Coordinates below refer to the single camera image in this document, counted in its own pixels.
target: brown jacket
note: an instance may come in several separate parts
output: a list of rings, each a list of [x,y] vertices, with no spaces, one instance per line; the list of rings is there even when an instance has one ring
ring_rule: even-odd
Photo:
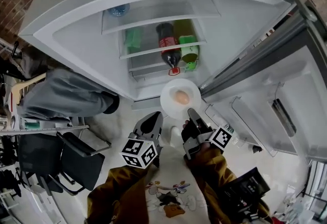
[[[186,160],[186,163],[205,197],[211,223],[231,223],[221,210],[223,202],[219,201],[215,191],[236,179],[236,176],[227,168],[220,150],[208,149],[196,159]],[[129,166],[111,169],[106,182],[95,188],[87,198],[87,223],[109,224],[113,221],[114,224],[148,224],[145,197],[147,172],[148,169]],[[259,204],[259,216],[272,222],[268,213],[267,205]]]

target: person's hand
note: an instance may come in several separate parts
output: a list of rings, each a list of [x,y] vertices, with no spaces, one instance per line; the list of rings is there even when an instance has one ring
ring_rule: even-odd
[[[188,120],[185,121],[185,124],[183,125],[183,129],[186,127],[186,125],[189,123]],[[205,142],[203,144],[201,144],[201,148],[200,150],[195,154],[195,158],[197,158],[198,156],[200,156],[202,153],[204,153],[206,150],[208,150],[210,148],[210,142]]]

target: refrigerator door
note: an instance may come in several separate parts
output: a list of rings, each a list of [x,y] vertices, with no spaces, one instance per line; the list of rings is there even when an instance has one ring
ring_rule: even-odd
[[[327,28],[311,2],[201,89],[239,138],[327,160]]]

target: red bottle label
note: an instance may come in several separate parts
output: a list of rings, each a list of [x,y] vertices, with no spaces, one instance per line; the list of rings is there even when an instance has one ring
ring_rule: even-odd
[[[172,46],[172,45],[177,45],[177,40],[174,38],[174,37],[166,37],[166,38],[163,38],[159,41],[159,47],[162,48],[162,47],[166,47],[166,46]],[[162,53],[164,52],[167,52],[167,51],[171,51],[171,50],[175,50],[175,49],[169,49],[169,50],[164,50],[164,51],[161,51]]]

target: refrigerator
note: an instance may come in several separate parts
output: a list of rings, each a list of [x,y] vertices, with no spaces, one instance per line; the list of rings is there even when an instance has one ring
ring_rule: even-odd
[[[125,4],[124,16],[108,11]],[[160,52],[176,46],[160,48],[155,28],[180,19],[200,51],[194,71],[181,62],[172,77]],[[130,29],[142,34],[136,51]],[[223,117],[243,141],[307,165],[327,158],[327,28],[310,0],[34,0],[19,36],[136,109],[158,106],[164,85],[186,78],[212,121]]]

